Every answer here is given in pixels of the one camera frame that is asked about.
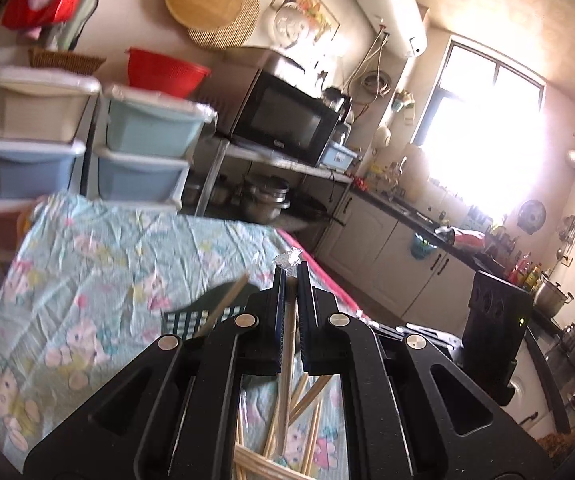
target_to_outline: window frame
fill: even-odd
[[[443,99],[456,99],[458,101],[465,102],[464,99],[460,98],[454,92],[451,92],[449,90],[445,90],[444,88],[441,88],[441,86],[440,86],[440,81],[441,81],[441,78],[443,77],[443,72],[445,71],[445,67],[449,63],[450,57],[452,56],[452,51],[454,50],[455,46],[458,48],[462,48],[464,50],[468,50],[469,52],[472,52],[473,54],[476,54],[477,56],[484,57],[485,59],[490,60],[491,62],[493,62],[496,65],[496,68],[494,69],[494,78],[492,79],[492,86],[496,85],[496,80],[499,77],[499,71],[501,70],[501,68],[504,68],[504,69],[509,70],[510,72],[513,72],[514,74],[522,77],[523,79],[528,81],[530,84],[538,87],[538,89],[539,89],[539,95],[538,95],[539,110],[543,106],[543,96],[545,94],[545,85],[544,84],[542,84],[538,81],[535,81],[533,78],[531,78],[530,76],[521,72],[520,70],[517,70],[516,68],[514,68],[510,64],[503,62],[500,59],[495,58],[494,56],[491,56],[485,52],[477,50],[473,46],[470,46],[470,45],[465,44],[465,43],[461,43],[457,40],[451,40],[448,51],[447,51],[447,55],[445,56],[445,61],[443,62],[443,65],[441,67],[441,71],[439,73],[439,76],[437,77],[437,81],[434,85],[434,89],[432,90],[432,94],[429,98],[429,102],[427,103],[427,108],[425,110],[425,113],[423,114],[423,117],[421,118],[421,123],[419,124],[419,127],[418,127],[416,133],[414,134],[414,138],[410,141],[412,144],[415,144],[417,146],[422,146],[425,143],[425,140],[427,139],[427,133],[429,131],[429,126],[432,124],[432,121],[434,120],[434,117],[436,116],[437,111],[439,111],[439,106],[440,106],[441,102],[443,101]]]

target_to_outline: red plastic basket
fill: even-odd
[[[130,48],[130,86],[165,92],[185,99],[210,74],[210,69],[163,54]]]

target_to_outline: microwave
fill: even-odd
[[[296,87],[304,75],[300,65],[270,49],[231,48],[197,100],[218,112],[222,135],[317,166],[339,113]]]

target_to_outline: bundle of chopsticks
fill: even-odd
[[[245,273],[226,293],[214,311],[203,324],[198,335],[206,335],[216,324],[223,311],[234,301],[239,292],[248,281]],[[244,412],[239,405],[236,425],[236,443],[234,444],[234,464],[236,466],[236,479],[247,480],[246,472],[252,472],[270,480],[311,480],[310,471],[314,462],[316,436],[319,431],[323,398],[321,393],[330,382],[332,376],[320,376],[309,390],[303,394],[309,376],[304,373],[299,378],[294,390],[292,389],[292,376],[294,372],[294,357],[296,344],[296,278],[287,280],[286,312],[283,332],[283,354],[281,356],[281,373],[279,374],[279,391],[274,406],[274,414],[270,423],[270,430],[263,448],[259,454],[245,447],[244,442]],[[299,418],[311,404],[315,403],[310,421],[309,431],[305,440],[303,462],[299,472],[283,467],[272,460],[276,455],[282,456],[286,450],[288,428]]]

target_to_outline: water heater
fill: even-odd
[[[427,48],[427,34],[416,0],[356,0],[379,31],[390,33],[387,49],[399,57],[416,57]]]

